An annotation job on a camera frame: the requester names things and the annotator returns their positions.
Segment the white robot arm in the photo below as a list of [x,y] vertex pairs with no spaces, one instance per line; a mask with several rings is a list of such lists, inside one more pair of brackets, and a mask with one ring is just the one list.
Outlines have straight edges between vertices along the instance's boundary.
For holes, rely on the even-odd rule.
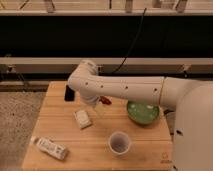
[[93,61],[83,60],[68,86],[92,106],[111,96],[174,110],[172,171],[213,171],[213,81],[100,76]]

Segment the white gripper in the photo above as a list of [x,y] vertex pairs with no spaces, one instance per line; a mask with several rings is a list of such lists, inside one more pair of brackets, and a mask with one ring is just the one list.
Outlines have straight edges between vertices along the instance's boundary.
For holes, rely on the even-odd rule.
[[96,112],[97,115],[103,116],[106,113],[105,106],[101,102],[99,102],[100,100],[99,95],[80,92],[80,98],[85,104],[95,106],[94,111]]

